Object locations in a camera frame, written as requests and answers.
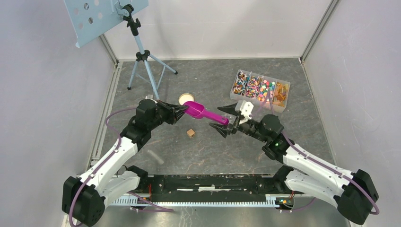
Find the magenta plastic scoop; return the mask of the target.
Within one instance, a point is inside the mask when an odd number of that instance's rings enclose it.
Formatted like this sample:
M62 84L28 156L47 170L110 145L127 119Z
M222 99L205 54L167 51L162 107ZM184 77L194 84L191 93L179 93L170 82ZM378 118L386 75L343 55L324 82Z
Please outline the magenta plastic scoop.
M184 103L184 106L188 108L184 111L186 114L191 116L195 119L202 119L207 118L209 120L218 122L222 125L228 125L229 120L226 117L223 117L219 114L214 112L208 111L202 104L194 102L194 101L187 101Z

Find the clear compartment candy box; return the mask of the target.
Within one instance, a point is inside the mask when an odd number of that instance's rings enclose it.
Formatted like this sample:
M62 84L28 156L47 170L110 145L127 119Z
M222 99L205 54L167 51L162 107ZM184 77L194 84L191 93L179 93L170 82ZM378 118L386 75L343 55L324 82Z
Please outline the clear compartment candy box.
M238 70L230 90L233 100L245 100L254 106L270 108L272 100L274 112L282 113L287 107L291 83L254 72Z

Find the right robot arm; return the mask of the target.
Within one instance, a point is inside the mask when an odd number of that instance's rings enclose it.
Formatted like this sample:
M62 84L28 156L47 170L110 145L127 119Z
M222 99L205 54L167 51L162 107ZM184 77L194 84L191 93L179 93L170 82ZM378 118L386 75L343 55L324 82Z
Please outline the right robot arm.
M232 123L211 123L223 137L241 132L264 142L265 155L283 164L275 174L273 187L279 193L288 190L309 194L337 209L347 220L363 225L369 215L378 215L379 195L369 173L355 172L331 164L303 149L284 132L274 114L253 119L253 105L237 102L218 108L235 116Z

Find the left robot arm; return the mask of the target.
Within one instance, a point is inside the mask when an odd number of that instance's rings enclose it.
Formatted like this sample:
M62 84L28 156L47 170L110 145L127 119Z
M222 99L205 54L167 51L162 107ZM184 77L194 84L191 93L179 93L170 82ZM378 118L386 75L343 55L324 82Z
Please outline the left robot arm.
M68 215L70 226L91 227L113 201L132 190L141 193L148 188L148 179L137 167L128 168L117 179L113 176L151 139L155 128L163 123L176 124L186 109L185 105L143 99L133 108L135 114L122 131L109 124L110 116L106 118L106 126L117 134L116 142L94 166L80 176L68 177L63 184L61 209Z

